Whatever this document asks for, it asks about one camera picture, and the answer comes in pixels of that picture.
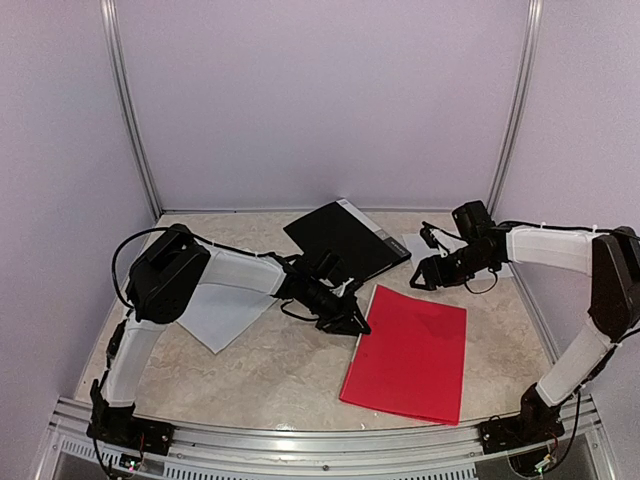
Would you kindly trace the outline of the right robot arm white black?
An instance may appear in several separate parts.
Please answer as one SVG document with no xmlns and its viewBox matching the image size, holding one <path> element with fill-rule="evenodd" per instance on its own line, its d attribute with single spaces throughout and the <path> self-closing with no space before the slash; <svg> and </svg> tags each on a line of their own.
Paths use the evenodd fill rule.
<svg viewBox="0 0 640 480">
<path fill-rule="evenodd" d="M 480 201 L 452 213 L 455 229 L 425 221 L 420 237 L 432 254 L 420 260 L 410 285 L 435 291 L 470 286 L 481 271 L 515 268 L 550 327 L 557 355 L 520 400 L 519 412 L 493 420 L 531 444 L 559 420 L 562 405 L 593 381 L 621 343 L 639 332 L 639 234 L 630 226 L 570 226 L 494 219 Z"/>
</svg>

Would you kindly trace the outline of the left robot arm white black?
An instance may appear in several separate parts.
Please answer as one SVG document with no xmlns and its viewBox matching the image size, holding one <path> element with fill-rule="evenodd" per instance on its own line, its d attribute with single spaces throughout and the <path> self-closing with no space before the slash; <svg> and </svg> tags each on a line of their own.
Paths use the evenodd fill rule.
<svg viewBox="0 0 640 480">
<path fill-rule="evenodd" d="M 93 382 L 94 411 L 102 430 L 121 445 L 133 443 L 140 424 L 133 415 L 147 360 L 167 325 L 178 320 L 201 285 L 253 291 L 298 302 L 309 321 L 328 334 L 368 335 L 371 328 L 356 298 L 361 282 L 328 286 L 299 255 L 253 253 L 207 240 L 186 225 L 154 227 L 153 243 L 133 262 L 117 296 L 126 308 L 107 350 L 106 370 Z"/>
</svg>

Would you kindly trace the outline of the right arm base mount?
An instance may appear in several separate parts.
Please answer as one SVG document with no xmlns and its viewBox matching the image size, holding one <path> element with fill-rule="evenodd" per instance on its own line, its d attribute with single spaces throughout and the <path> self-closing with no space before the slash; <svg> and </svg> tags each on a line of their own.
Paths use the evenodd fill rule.
<svg viewBox="0 0 640 480">
<path fill-rule="evenodd" d="M 477 425 L 484 454 L 493 454 L 540 442 L 554 440 L 565 434 L 558 418 L 526 425 L 520 415 L 494 415 Z"/>
</svg>

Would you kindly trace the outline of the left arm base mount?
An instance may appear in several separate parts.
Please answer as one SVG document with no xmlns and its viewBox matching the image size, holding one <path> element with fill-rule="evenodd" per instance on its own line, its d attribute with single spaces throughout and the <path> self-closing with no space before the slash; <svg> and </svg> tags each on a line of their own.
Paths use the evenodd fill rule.
<svg viewBox="0 0 640 480">
<path fill-rule="evenodd" d="M 167 456 L 175 427 L 133 415 L 134 406 L 94 408 L 87 435 L 95 440 L 142 453 Z"/>
</svg>

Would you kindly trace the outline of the red clip file folder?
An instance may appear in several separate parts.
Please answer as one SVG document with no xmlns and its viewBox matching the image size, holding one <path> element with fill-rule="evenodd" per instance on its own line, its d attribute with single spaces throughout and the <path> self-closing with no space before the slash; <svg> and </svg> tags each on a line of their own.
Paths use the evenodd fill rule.
<svg viewBox="0 0 640 480">
<path fill-rule="evenodd" d="M 339 399 L 432 423 L 460 422 L 467 310 L 374 289 Z"/>
</svg>

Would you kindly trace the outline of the black clip file folder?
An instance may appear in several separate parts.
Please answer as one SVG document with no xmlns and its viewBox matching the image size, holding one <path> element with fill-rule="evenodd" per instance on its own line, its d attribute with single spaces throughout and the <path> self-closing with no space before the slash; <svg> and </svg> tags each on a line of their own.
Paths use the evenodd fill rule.
<svg viewBox="0 0 640 480">
<path fill-rule="evenodd" d="M 326 250 L 342 259 L 328 280 L 366 282 L 411 258 L 410 252 L 346 199 L 326 204 L 284 227 L 312 263 Z"/>
</svg>

